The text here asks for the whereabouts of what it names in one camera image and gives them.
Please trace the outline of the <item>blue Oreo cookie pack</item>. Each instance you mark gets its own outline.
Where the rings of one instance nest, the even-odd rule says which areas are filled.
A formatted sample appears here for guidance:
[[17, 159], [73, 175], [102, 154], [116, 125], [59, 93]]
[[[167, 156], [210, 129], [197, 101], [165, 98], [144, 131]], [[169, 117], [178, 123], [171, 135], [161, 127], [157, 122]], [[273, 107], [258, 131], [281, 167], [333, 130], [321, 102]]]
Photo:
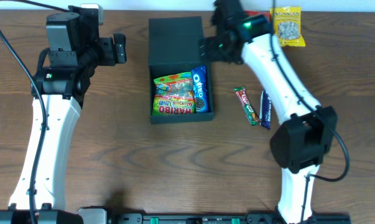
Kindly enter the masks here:
[[195, 111], [197, 113], [207, 113], [208, 93], [206, 88], [206, 67], [199, 66], [191, 70], [193, 80], [193, 92], [195, 99]]

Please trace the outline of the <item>red Hacks candy bag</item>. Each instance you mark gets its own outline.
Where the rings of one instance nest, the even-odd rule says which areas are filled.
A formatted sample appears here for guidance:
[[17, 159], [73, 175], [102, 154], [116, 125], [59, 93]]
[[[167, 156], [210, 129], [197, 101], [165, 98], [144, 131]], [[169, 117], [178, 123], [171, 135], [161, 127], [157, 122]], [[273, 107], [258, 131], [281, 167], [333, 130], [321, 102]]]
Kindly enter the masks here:
[[258, 15], [264, 15], [266, 16], [269, 20], [271, 19], [271, 15], [269, 11], [245, 11], [245, 13], [248, 16], [258, 16]]

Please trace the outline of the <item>black box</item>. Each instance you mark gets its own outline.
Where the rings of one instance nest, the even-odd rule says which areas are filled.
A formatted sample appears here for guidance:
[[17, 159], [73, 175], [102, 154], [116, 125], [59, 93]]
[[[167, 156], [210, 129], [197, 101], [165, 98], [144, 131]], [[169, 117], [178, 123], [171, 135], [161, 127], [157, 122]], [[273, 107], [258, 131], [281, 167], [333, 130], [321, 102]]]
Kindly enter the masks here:
[[201, 59], [200, 44], [204, 39], [202, 18], [174, 17], [149, 19], [149, 80], [150, 111], [153, 111], [155, 95], [154, 79], [166, 75], [189, 72], [191, 69], [206, 67], [206, 89], [209, 112], [187, 115], [150, 115], [152, 124], [211, 121], [215, 112], [211, 89], [211, 65]]

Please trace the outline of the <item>yellow snack bag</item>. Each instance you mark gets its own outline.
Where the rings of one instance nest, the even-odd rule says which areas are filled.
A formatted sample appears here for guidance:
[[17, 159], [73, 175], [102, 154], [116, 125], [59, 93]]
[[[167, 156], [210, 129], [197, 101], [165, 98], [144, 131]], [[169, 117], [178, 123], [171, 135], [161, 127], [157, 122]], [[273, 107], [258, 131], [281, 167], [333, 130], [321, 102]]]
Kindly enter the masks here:
[[302, 36], [302, 8], [299, 6], [275, 7], [270, 9], [274, 33], [282, 47], [305, 47]]

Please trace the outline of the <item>green Haribo candy bag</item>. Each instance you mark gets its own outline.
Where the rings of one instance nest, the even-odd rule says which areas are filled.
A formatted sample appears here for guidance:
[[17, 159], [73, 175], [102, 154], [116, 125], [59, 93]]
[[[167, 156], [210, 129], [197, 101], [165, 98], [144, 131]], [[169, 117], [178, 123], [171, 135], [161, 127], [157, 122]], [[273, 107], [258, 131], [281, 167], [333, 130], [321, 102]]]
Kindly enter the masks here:
[[154, 79], [153, 116], [195, 113], [193, 81], [190, 72]]

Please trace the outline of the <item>dark blue chocolate bar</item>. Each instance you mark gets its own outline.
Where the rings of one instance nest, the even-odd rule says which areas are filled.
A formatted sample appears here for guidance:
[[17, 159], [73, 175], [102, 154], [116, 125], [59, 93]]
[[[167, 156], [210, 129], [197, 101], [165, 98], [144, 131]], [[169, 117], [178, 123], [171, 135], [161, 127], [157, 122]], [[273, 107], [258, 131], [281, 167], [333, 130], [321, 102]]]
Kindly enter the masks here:
[[265, 90], [261, 94], [260, 125], [266, 129], [271, 128], [272, 101]]

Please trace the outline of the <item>red green KitKat bar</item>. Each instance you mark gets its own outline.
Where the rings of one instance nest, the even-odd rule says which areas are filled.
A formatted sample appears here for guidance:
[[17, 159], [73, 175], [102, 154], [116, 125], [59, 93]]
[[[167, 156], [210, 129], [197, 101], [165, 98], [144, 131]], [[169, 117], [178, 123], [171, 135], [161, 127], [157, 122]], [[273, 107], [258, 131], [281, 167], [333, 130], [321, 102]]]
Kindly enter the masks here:
[[256, 110], [252, 107], [252, 104], [246, 94], [246, 88], [245, 86], [234, 88], [234, 92], [237, 95], [243, 110], [246, 114], [246, 117], [249, 121], [249, 123], [252, 126], [255, 126], [260, 123], [260, 118], [256, 113]]

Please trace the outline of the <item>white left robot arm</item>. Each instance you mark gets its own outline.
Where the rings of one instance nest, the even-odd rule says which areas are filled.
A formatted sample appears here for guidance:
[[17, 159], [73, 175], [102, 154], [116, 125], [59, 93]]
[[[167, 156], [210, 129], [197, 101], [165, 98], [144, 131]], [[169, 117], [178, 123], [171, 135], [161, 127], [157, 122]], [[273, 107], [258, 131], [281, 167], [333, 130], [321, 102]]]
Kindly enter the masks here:
[[56, 7], [47, 17], [49, 46], [29, 73], [33, 122], [29, 145], [8, 208], [0, 223], [109, 223], [101, 207], [65, 210], [65, 175], [73, 131], [90, 79], [99, 66], [125, 63], [126, 37], [100, 36], [103, 9], [98, 4]]

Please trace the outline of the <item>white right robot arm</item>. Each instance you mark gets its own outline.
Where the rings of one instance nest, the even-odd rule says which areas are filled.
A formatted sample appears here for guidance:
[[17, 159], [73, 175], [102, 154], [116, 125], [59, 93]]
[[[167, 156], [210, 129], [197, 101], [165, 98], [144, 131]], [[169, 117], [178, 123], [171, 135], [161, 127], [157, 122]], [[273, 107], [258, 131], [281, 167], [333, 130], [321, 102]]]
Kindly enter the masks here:
[[282, 168], [277, 210], [285, 223], [305, 223], [312, 217], [312, 180], [330, 150], [336, 113], [322, 107], [300, 81], [267, 16], [250, 17], [234, 0], [216, 0], [214, 7], [216, 35], [202, 40], [201, 56], [210, 62], [245, 63], [267, 92], [280, 124], [270, 140]]

